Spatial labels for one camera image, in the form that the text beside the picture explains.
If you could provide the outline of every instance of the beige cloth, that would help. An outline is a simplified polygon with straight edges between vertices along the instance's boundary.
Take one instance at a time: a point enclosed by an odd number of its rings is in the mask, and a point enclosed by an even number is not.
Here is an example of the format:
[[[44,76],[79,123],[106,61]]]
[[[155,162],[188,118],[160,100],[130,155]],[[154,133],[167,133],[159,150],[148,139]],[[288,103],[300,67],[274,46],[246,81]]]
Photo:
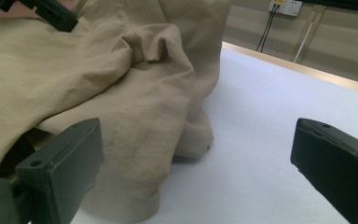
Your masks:
[[[80,0],[71,34],[1,19],[0,161],[34,126],[60,133],[100,118],[105,158],[85,207],[123,222],[152,216],[173,153],[200,158],[213,141],[200,104],[218,79],[228,9],[221,0]]]

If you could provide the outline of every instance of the white table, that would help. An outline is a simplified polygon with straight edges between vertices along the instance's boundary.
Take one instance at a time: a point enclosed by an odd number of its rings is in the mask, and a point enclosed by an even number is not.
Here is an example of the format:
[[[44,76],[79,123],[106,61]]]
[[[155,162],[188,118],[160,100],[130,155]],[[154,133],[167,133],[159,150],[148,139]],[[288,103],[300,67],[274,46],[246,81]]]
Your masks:
[[[298,118],[358,138],[358,91],[230,49],[221,59],[220,81],[204,104],[213,146],[199,162],[172,164],[160,210],[142,223],[348,223],[290,153]],[[110,222],[79,210],[72,223]]]

